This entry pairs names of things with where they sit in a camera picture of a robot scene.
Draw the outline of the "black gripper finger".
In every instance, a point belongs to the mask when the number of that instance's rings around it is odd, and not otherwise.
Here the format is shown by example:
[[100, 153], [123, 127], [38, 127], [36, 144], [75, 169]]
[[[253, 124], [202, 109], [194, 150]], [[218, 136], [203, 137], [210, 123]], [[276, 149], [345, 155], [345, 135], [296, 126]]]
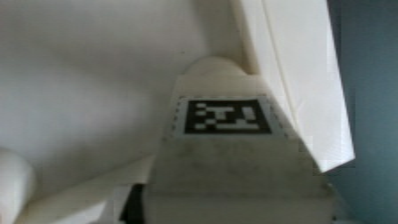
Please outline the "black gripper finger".
[[146, 224], [145, 188], [143, 183], [116, 188], [107, 205], [107, 224]]

